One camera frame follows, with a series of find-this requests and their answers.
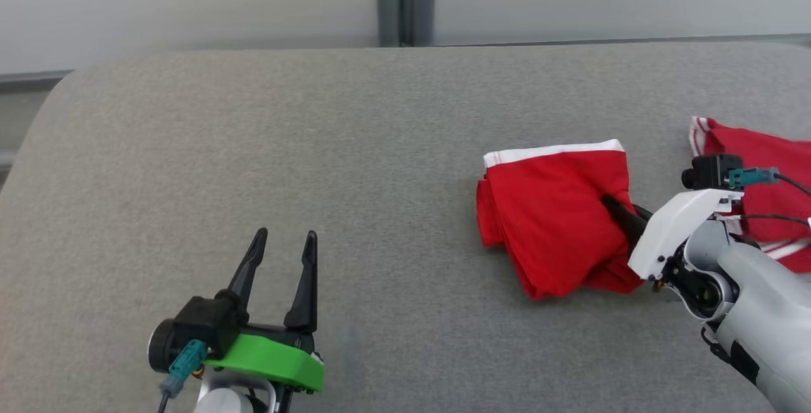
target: black cable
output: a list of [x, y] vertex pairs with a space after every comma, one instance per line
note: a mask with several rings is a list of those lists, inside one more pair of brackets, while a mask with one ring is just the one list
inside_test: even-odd
[[809, 190], [808, 187], [805, 187], [802, 183], [797, 182], [796, 180], [792, 179], [791, 177], [786, 177], [785, 175], [782, 175], [780, 173], [774, 173], [774, 178], [775, 179], [780, 179], [785, 183], [789, 183], [790, 185], [794, 185], [795, 187], [802, 190], [803, 193], [807, 194], [808, 196], [811, 196], [811, 190]]
[[754, 215], [741, 215], [741, 220], [750, 220], [750, 219], [773, 219], [773, 220], [785, 220], [786, 222], [794, 222], [800, 223], [800, 225], [811, 227], [808, 224], [808, 220], [799, 219], [798, 217], [789, 217], [788, 215], [779, 215], [778, 213], [766, 213], [766, 214], [754, 214]]
[[160, 405], [157, 407], [157, 413], [164, 413], [166, 411], [166, 404], [169, 403], [169, 391], [163, 393], [163, 398], [160, 399]]

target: folded red cloth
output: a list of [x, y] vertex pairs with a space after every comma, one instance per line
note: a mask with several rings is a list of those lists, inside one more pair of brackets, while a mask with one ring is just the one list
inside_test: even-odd
[[625, 151], [600, 144], [493, 151], [478, 182], [478, 229], [485, 246], [504, 245], [534, 300], [586, 285], [630, 293], [628, 242], [603, 207], [604, 194], [634, 211]]
[[[693, 156], [732, 153], [744, 160], [744, 168], [777, 167], [780, 174], [811, 184], [811, 142], [788, 141], [744, 128], [724, 127], [712, 118], [693, 117], [689, 129]], [[808, 219], [811, 200], [785, 182], [753, 185], [745, 190], [744, 215], [781, 214]], [[811, 272], [811, 231], [785, 220], [752, 219], [730, 222], [762, 244], [771, 257], [794, 272]]]

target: red fabric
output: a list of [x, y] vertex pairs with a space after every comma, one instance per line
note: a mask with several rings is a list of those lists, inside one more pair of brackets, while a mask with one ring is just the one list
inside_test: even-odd
[[[744, 168], [777, 167], [780, 174], [806, 186], [811, 184], [811, 142], [724, 127], [712, 118], [707, 119], [707, 125], [710, 129], [706, 132], [704, 154], [732, 153], [742, 157]], [[744, 214], [779, 213], [800, 219], [811, 216], [811, 200], [787, 182], [753, 185], [745, 191]], [[743, 227], [749, 237], [760, 242], [811, 237], [807, 227], [784, 220], [744, 220]], [[811, 270], [811, 260], [806, 260], [804, 270]]]
[[476, 193], [485, 246], [504, 245], [530, 298], [586, 285], [628, 294], [641, 284], [628, 243], [600, 202], [633, 209], [624, 151], [580, 151], [495, 165]]

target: cable connector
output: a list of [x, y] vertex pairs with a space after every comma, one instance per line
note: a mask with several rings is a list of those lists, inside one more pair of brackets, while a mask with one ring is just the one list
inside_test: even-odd
[[756, 183], [777, 183], [777, 168], [734, 168], [725, 182], [730, 188], [747, 187]]
[[160, 393], [168, 394], [169, 398], [176, 398], [183, 389], [186, 378], [200, 368], [207, 356], [208, 349], [205, 343], [195, 339], [189, 341], [169, 367], [169, 375], [166, 376], [163, 383], [160, 383]]

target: gray fabric surface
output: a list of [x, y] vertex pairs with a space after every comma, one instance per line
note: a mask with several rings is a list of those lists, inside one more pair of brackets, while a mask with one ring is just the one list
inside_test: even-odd
[[486, 151], [616, 137], [655, 209], [681, 191], [690, 115], [800, 138], [809, 105], [811, 54], [778, 44], [170, 53], [72, 73], [0, 193], [2, 410], [156, 410], [151, 330], [225, 286], [267, 226], [258, 322], [281, 322], [319, 232], [326, 386], [295, 412], [769, 411], [679, 303], [525, 298], [479, 243], [475, 187]]

